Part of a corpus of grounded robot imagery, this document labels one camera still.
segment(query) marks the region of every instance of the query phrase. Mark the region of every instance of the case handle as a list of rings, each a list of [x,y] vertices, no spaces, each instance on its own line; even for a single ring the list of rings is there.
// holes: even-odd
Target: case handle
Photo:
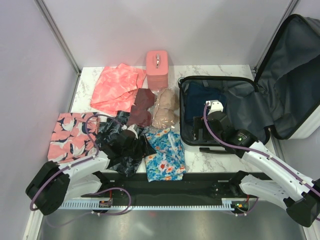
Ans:
[[[200,153],[207,153],[207,154],[231,154],[226,150],[212,150],[209,147],[199,147]]]
[[[159,54],[155,55],[155,57],[156,57],[156,68],[159,68],[159,64],[160,64]]]

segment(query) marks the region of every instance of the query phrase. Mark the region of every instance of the coral pink fabric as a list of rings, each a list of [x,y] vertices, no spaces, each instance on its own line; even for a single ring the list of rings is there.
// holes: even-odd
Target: coral pink fabric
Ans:
[[[121,63],[116,68],[106,66],[96,82],[90,106],[116,116],[118,111],[130,112],[146,71]]]
[[[90,150],[94,149],[94,144],[86,134],[85,123],[94,114],[95,112],[61,113],[59,115],[50,140],[49,161],[68,163],[91,154]],[[93,140],[98,134],[98,126],[98,117],[93,117],[88,121],[88,132]]]

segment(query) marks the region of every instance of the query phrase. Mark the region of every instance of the blue floral cloth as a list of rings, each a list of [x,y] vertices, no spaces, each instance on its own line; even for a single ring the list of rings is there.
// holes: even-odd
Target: blue floral cloth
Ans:
[[[167,128],[145,136],[156,150],[156,154],[144,159],[148,181],[182,180],[187,171],[180,134]]]

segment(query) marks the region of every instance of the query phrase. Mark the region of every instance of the open suitcase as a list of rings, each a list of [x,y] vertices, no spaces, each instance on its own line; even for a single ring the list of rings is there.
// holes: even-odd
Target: open suitcase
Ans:
[[[226,153],[213,138],[195,139],[193,126],[185,121],[191,82],[219,89],[226,96],[225,112],[235,129],[246,129],[263,143],[270,139],[270,132],[280,140],[307,138],[320,126],[320,21],[289,16],[254,81],[231,76],[179,80],[180,134],[185,149]]]

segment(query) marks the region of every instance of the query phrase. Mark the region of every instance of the marble table top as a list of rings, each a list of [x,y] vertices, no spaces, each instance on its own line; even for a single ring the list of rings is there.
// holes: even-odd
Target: marble table top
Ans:
[[[96,82],[103,69],[104,67],[83,68],[71,108],[72,113],[99,112],[98,110],[90,107],[90,101]],[[169,88],[174,90],[175,93],[179,95],[178,79],[181,77],[194,75],[244,77],[253,80],[253,76],[248,65],[169,66]],[[143,88],[147,87],[147,79],[145,79]],[[272,153],[275,153],[272,140],[266,144],[266,147]],[[261,172],[254,165],[244,160],[240,160],[235,155],[220,155],[203,152],[191,152],[186,150],[185,163],[186,170],[189,173],[225,173],[237,172],[239,170],[246,172]],[[137,172],[146,172],[146,165],[144,161],[142,161]]]

